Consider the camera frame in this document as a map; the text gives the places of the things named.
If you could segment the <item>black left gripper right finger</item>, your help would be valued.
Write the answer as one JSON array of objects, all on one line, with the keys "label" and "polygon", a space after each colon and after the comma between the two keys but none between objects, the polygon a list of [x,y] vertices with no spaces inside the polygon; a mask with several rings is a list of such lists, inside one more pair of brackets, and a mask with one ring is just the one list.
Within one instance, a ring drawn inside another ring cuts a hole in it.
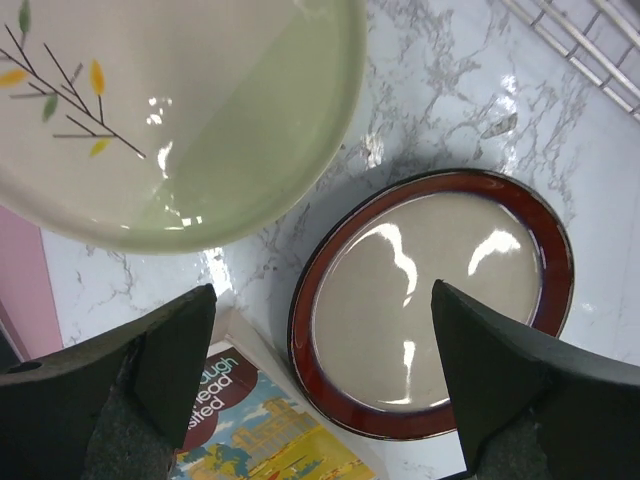
[{"label": "black left gripper right finger", "polygon": [[639,369],[438,280],[431,310],[465,479],[636,479]]}]

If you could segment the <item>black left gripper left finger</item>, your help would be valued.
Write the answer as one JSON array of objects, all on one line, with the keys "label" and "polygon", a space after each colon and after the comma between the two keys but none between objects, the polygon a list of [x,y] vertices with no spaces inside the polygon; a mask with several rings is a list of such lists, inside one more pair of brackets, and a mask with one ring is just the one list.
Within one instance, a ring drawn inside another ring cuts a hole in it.
[{"label": "black left gripper left finger", "polygon": [[212,285],[1,374],[4,479],[166,479],[216,313]]}]

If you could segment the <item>red rimmed beige plate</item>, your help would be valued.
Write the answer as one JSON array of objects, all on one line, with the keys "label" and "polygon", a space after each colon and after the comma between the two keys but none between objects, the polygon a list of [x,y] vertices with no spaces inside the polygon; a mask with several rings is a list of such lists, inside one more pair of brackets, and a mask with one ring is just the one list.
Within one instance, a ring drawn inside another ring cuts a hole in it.
[{"label": "red rimmed beige plate", "polygon": [[536,192],[477,169],[415,175],[355,207],[309,258],[289,313],[289,358],[322,415],[376,439],[455,429],[431,313],[437,280],[558,335],[574,286],[568,234]]}]

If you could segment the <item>cream and green branch plate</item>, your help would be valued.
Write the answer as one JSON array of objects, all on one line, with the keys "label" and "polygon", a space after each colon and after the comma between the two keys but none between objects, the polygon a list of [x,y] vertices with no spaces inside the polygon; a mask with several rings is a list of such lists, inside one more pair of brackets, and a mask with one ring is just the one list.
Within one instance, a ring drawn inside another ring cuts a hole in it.
[{"label": "cream and green branch plate", "polygon": [[5,1],[1,203],[105,249],[235,241],[324,173],[366,57],[362,1]]}]

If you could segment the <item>metal wire dish rack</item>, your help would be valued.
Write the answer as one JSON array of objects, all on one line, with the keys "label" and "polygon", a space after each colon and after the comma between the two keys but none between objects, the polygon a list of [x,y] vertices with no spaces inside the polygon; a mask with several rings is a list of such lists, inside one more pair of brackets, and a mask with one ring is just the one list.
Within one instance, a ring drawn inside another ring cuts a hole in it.
[{"label": "metal wire dish rack", "polygon": [[639,119],[637,1],[506,1],[504,5],[627,116]]}]

